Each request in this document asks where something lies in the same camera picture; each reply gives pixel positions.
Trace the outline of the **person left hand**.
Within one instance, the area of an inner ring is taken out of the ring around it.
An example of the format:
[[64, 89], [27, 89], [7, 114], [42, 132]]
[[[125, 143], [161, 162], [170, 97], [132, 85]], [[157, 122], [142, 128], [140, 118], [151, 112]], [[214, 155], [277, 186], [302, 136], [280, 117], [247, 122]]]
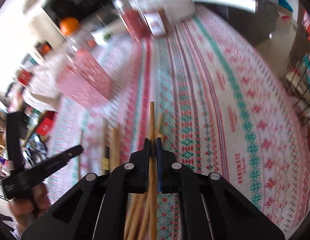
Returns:
[[[40, 183], [32, 189], [34, 202], [39, 209], [38, 216], [41, 216], [51, 207], [48, 198], [48, 191], [44, 183]], [[34, 210], [34, 204], [29, 199], [13, 199], [9, 201], [9, 209], [14, 216], [16, 232], [20, 236], [22, 232], [30, 225], [26, 216]]]

